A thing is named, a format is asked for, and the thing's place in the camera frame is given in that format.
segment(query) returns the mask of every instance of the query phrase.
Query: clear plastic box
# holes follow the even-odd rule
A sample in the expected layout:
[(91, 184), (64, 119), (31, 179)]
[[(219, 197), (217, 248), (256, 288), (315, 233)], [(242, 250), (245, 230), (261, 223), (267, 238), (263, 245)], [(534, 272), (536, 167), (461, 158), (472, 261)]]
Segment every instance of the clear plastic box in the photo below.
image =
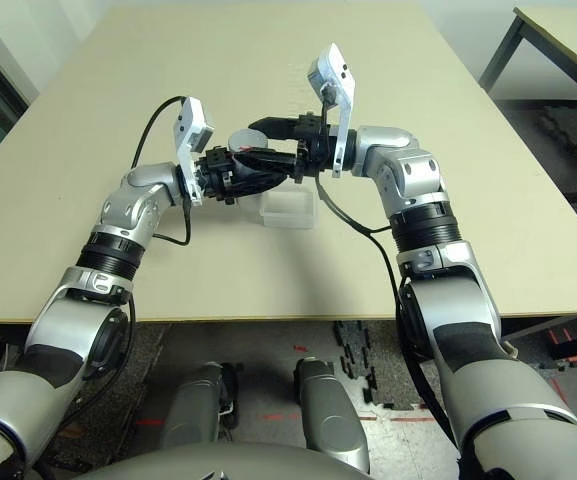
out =
[(318, 199), (309, 188), (280, 185), (262, 194), (259, 214), (266, 227), (314, 228), (317, 205)]

